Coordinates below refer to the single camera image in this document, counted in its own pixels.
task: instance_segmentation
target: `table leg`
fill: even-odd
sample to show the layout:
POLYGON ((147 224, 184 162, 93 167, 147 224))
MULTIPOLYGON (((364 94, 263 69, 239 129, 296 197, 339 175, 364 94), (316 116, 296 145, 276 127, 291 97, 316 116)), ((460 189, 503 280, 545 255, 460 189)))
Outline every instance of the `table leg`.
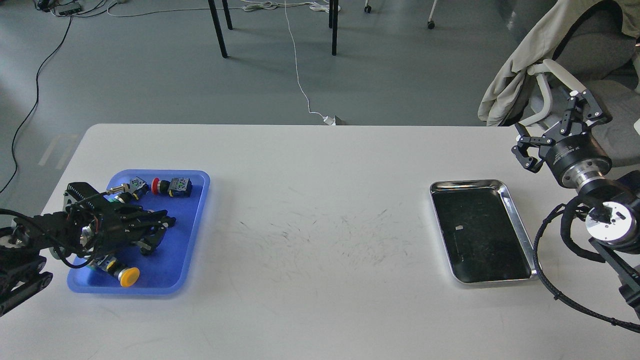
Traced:
POLYGON ((227 28, 233 30, 234 26, 231 24, 231 14, 229 13, 229 3, 227 0, 222 0, 222 7, 225 10, 225 20, 227 20, 227 28))
POLYGON ((329 28, 333 27, 333 0, 329 0, 329 28))
POLYGON ((216 28, 216 35, 218 36, 218 44, 220 45, 220 52, 223 58, 228 58, 227 47, 225 46, 225 39, 222 37, 222 29, 220 28, 220 20, 218 19, 218 11, 216 10, 216 3, 214 0, 208 0, 209 9, 211 10, 211 17, 213 18, 213 26, 216 28))
POLYGON ((331 41, 331 55, 337 54, 338 49, 338 0, 333 1, 333 37, 331 41))

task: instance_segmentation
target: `yellow button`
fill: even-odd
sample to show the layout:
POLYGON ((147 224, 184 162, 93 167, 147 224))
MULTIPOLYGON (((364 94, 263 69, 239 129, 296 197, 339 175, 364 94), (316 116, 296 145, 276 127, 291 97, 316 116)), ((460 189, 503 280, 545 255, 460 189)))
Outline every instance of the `yellow button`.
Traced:
POLYGON ((123 288, 128 288, 135 284, 139 277, 140 270, 138 268, 128 268, 120 274, 120 285, 122 285, 123 288))

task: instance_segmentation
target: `chair leg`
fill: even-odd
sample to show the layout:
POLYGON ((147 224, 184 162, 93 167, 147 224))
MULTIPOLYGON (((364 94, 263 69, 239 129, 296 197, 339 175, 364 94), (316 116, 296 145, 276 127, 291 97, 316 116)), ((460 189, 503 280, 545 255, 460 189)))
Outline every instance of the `chair leg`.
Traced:
POLYGON ((228 58, 227 47, 225 46, 225 39, 222 37, 222 29, 220 28, 220 20, 218 19, 218 11, 216 10, 216 3, 214 0, 208 0, 209 9, 211 10, 211 17, 213 18, 213 26, 216 28, 216 36, 218 36, 218 44, 220 45, 220 52, 223 58, 228 58))
POLYGON ((222 0, 222 8, 225 10, 225 20, 227 21, 227 28, 233 30, 234 26, 231 24, 231 14, 229 13, 229 3, 227 0, 222 0))
POLYGON ((433 22, 433 12, 436 10, 436 4, 438 4, 438 0, 433 0, 433 6, 431 7, 431 13, 429 14, 429 21, 427 21, 427 28, 429 30, 436 27, 436 23, 433 22))
POLYGON ((338 0, 333 1, 333 36, 331 41, 331 55, 337 54, 338 48, 338 0))

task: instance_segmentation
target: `black bracket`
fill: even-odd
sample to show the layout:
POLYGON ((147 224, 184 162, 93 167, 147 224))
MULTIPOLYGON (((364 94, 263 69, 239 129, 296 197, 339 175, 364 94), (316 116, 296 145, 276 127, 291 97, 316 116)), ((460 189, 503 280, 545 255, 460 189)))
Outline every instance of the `black bracket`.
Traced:
POLYGON ((605 247, 598 240, 591 238, 589 243, 593 246, 606 262, 618 273, 622 286, 620 286, 620 294, 625 298, 627 304, 636 310, 636 314, 640 318, 640 274, 631 267, 626 261, 615 253, 612 249, 605 247))

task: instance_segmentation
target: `white cable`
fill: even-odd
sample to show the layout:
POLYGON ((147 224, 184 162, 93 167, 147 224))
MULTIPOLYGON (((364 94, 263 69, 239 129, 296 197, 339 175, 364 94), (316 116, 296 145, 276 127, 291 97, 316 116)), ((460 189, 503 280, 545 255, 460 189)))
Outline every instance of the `white cable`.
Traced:
POLYGON ((300 73, 298 72, 298 52, 296 50, 296 40, 293 39, 293 33, 291 32, 291 24, 289 23, 289 16, 287 15, 287 0, 284 0, 284 16, 287 18, 287 27, 289 28, 289 34, 291 35, 291 41, 293 42, 293 55, 296 59, 296 79, 298 80, 298 87, 300 87, 300 91, 302 92, 302 95, 304 95, 305 99, 307 100, 307 111, 309 111, 310 114, 320 115, 324 120, 327 117, 325 117, 324 115, 316 111, 311 111, 311 102, 309 101, 309 97, 307 96, 305 91, 302 89, 302 85, 300 85, 300 73))
MULTIPOLYGON (((109 8, 107 8, 107 14, 113 17, 136 17, 136 16, 143 16, 143 15, 151 15, 153 13, 185 12, 185 11, 191 11, 191 10, 210 10, 209 8, 188 8, 188 9, 158 10, 158 11, 148 12, 148 13, 137 13, 134 15, 114 15, 111 12, 109 12, 109 10, 111 9, 111 5, 109 5, 109 8)), ((242 8, 229 8, 229 10, 240 10, 240 9, 242 8)))
POLYGON ((251 1, 240 0, 243 3, 249 3, 251 5, 244 5, 242 9, 246 12, 252 12, 255 10, 276 10, 277 8, 293 8, 295 6, 309 5, 309 8, 315 12, 329 12, 329 1, 323 0, 324 4, 319 4, 317 1, 305 1, 304 3, 287 4, 287 1, 283 3, 277 3, 276 1, 251 1))
MULTIPOLYGON (((250 0, 240 0, 240 1, 244 3, 249 3, 249 5, 244 5, 239 8, 238 7, 229 8, 229 10, 244 10, 245 12, 253 12, 255 10, 275 10, 277 8, 292 8, 295 6, 309 5, 309 8, 315 12, 327 12, 327 13, 329 12, 329 5, 328 5, 329 2, 327 0, 324 0, 326 4, 319 4, 316 1, 307 1, 304 3, 294 3, 294 4, 287 4, 286 1, 284 4, 277 3, 275 1, 250 1, 250 0)), ((112 5, 115 5, 115 4, 117 4, 117 1, 113 1, 109 5, 109 8, 107 9, 107 14, 113 17, 136 17, 136 16, 151 15, 153 13, 183 12, 183 11, 191 11, 191 10, 210 10, 209 8, 186 8, 186 9, 158 10, 154 12, 138 13, 134 15, 114 15, 110 12, 110 9, 112 8, 112 5)))

